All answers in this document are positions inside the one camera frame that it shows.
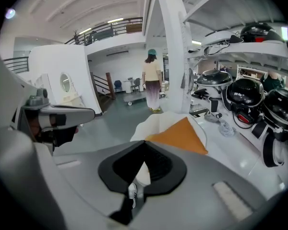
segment blue chair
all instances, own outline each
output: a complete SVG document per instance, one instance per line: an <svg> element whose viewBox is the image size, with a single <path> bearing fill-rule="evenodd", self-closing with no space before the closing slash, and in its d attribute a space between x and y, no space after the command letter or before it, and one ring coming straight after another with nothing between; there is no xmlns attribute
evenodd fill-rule
<svg viewBox="0 0 288 230"><path fill-rule="evenodd" d="M114 91L115 91L115 92L116 92L117 90L122 91L121 81L120 81L120 80L116 80L116 81L114 82L114 86L115 86L115 88L114 88Z"/></svg>

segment white column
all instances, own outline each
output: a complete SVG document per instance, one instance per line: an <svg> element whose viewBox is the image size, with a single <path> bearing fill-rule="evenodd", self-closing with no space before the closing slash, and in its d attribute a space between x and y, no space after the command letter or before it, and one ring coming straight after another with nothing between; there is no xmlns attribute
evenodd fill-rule
<svg viewBox="0 0 288 230"><path fill-rule="evenodd" d="M186 9L182 0L156 0L162 11L169 61L169 103L170 110L177 113L188 113L191 96L187 94L189 86L188 46L192 44L189 23L182 23ZM185 86L181 81L185 73Z"/></svg>

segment black cable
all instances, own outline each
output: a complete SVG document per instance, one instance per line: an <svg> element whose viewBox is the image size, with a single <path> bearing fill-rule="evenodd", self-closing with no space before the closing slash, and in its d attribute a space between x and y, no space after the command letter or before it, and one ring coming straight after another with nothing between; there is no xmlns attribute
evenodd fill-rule
<svg viewBox="0 0 288 230"><path fill-rule="evenodd" d="M250 127L245 128L245 127L241 127L240 125L238 125L237 122L236 122L236 120L235 120L234 112L232 112L232 118L234 119L235 124L236 124L239 128L249 129L249 128L252 128L252 127L253 127L253 125L251 125Z"/></svg>
<svg viewBox="0 0 288 230"><path fill-rule="evenodd" d="M219 49L217 52L215 52L215 53L213 53L213 54L208 54L208 55L209 55L209 56L214 55L214 54L220 52L220 51L221 51L222 49L224 49L224 48L221 48L221 49Z"/></svg>
<svg viewBox="0 0 288 230"><path fill-rule="evenodd" d="M203 54L204 54L204 56L207 56L207 49L208 48L211 48L212 46L208 46L208 47L206 47L205 49L204 49L204 51L203 51Z"/></svg>

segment cart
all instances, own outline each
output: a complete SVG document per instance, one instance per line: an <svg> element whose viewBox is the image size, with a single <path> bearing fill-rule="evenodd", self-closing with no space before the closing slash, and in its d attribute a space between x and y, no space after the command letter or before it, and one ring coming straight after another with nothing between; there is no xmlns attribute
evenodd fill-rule
<svg viewBox="0 0 288 230"><path fill-rule="evenodd" d="M132 105L134 101L141 100L141 99L146 99L146 92L133 92L131 94L125 94L124 97L124 102L127 102L128 105Z"/></svg>

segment shelf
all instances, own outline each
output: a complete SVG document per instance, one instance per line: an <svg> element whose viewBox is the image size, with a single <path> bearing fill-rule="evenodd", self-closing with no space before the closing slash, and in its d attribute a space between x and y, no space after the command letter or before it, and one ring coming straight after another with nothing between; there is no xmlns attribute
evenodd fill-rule
<svg viewBox="0 0 288 230"><path fill-rule="evenodd" d="M258 73L262 73L262 74L266 74L267 72L266 71L260 71L258 69L254 69L254 68L247 68L247 67L238 67L239 69L244 69L244 70L248 70L248 71L255 71L255 72L258 72Z"/></svg>
<svg viewBox="0 0 288 230"><path fill-rule="evenodd" d="M255 67L261 71L272 70L281 75L288 76L288 49L286 44L274 43L239 43L215 45L190 53L188 58L213 59L227 66L245 65Z"/></svg>
<svg viewBox="0 0 288 230"><path fill-rule="evenodd" d="M256 80L260 80L259 78L255 78L255 77L252 77L252 76L248 76L248 75L244 75L244 74L243 74L243 76L244 76L244 77L246 77L246 78L250 78L250 79L256 79Z"/></svg>

